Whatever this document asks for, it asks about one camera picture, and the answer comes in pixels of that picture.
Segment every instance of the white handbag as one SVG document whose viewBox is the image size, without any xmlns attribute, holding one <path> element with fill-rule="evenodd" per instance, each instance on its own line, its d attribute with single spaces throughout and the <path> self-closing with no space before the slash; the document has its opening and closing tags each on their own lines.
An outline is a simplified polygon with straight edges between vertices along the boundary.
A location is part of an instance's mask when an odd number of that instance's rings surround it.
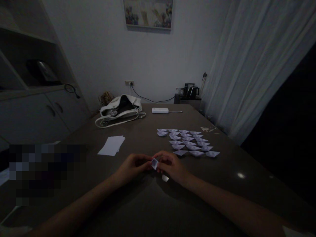
<svg viewBox="0 0 316 237">
<path fill-rule="evenodd" d="M 103 106 L 100 109 L 101 117 L 95 121 L 95 124 L 99 128 L 107 128 L 121 123 L 133 121 L 135 119 L 142 119 L 146 116 L 146 113 L 142 112 L 142 110 L 140 98 L 124 94 L 114 98 L 114 100 L 112 100 L 107 106 Z M 123 119 L 132 116 L 133 119 L 108 125 L 112 120 Z"/>
</svg>

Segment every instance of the tabletop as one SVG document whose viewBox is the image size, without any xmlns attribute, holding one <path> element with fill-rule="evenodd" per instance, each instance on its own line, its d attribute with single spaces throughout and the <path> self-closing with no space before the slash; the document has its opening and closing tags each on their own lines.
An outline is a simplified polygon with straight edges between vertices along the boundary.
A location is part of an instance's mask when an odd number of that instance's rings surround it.
<svg viewBox="0 0 316 237">
<path fill-rule="evenodd" d="M 142 104 L 143 119 L 101 129 L 95 116 L 67 137 L 62 144 L 87 145 L 86 161 L 79 163 L 55 195 L 39 206 L 17 210 L 8 226 L 36 226 L 113 174 L 131 153 L 154 155 L 160 150 L 173 152 L 170 138 L 157 135 L 157 129 L 202 132 L 216 158 L 180 157 L 195 176 L 243 196 L 309 230 L 315 228 L 315 210 L 255 159 L 236 145 L 192 106 L 186 104 Z M 152 114 L 152 107 L 183 113 Z M 97 155 L 109 136 L 126 139 L 115 156 Z M 8 183 L 0 187 L 0 217 L 13 208 L 8 203 Z M 185 190 L 172 179 L 164 182 L 156 171 L 143 173 L 120 188 L 92 214 L 77 236 L 245 236 L 214 208 Z"/>
</svg>

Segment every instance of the bag strap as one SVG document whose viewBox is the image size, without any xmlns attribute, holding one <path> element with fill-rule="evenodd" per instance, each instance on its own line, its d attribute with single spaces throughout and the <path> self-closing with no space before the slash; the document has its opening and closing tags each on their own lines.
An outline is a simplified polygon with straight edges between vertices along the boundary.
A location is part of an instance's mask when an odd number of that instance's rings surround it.
<svg viewBox="0 0 316 237">
<path fill-rule="evenodd" d="M 97 123 L 96 123 L 96 122 L 99 121 L 99 120 L 103 120 L 103 119 L 109 117 L 109 116 L 104 116 L 104 117 L 102 116 L 102 117 L 98 118 L 98 119 L 95 121 L 95 124 L 96 124 L 96 126 L 99 127 L 99 128 L 107 128 L 107 127 L 112 127 L 112 126 L 119 125 L 119 124 L 122 124 L 122 123 L 130 122 L 130 121 L 133 121 L 133 120 L 138 119 L 138 118 L 142 119 L 143 117 L 146 116 L 146 113 L 144 113 L 144 112 L 138 112 L 138 110 L 136 110 L 136 113 L 137 113 L 137 115 L 136 115 L 136 117 L 133 118 L 133 119 L 130 119 L 130 120 L 127 120 L 127 121 L 123 121 L 123 122 L 119 122 L 119 123 L 114 123 L 114 124 L 111 124 L 111 125 L 108 125 L 108 126 L 105 126 L 105 127 L 101 127 L 101 126 L 97 125 Z"/>
</svg>

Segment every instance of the forearm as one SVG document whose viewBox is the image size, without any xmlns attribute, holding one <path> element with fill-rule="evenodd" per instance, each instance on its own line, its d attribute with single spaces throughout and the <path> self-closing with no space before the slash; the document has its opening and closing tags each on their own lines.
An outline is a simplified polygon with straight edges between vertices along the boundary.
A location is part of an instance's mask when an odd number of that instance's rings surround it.
<svg viewBox="0 0 316 237">
<path fill-rule="evenodd" d="M 62 209 L 28 236 L 71 236 L 100 203 L 119 187 L 112 175 L 81 198 Z"/>
<path fill-rule="evenodd" d="M 282 226 L 292 227 L 287 221 L 266 208 L 193 175 L 183 186 L 217 209 L 249 236 L 284 237 Z"/>
</svg>

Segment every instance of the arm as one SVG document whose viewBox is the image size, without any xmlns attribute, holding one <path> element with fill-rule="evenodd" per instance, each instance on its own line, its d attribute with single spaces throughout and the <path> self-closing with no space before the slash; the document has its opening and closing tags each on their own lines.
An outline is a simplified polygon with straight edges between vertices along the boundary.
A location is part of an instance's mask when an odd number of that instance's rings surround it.
<svg viewBox="0 0 316 237">
<path fill-rule="evenodd" d="M 177 183 L 213 206 L 249 236 L 285 237 L 283 225 L 295 229 L 268 209 L 190 174 L 175 154 L 161 151 L 153 158 L 158 156 L 161 156 L 158 172 L 167 172 Z"/>
<path fill-rule="evenodd" d="M 115 174 L 36 227 L 27 236 L 71 236 L 108 195 L 139 173 L 152 169 L 151 160 L 152 157 L 143 154 L 129 155 Z"/>
</svg>

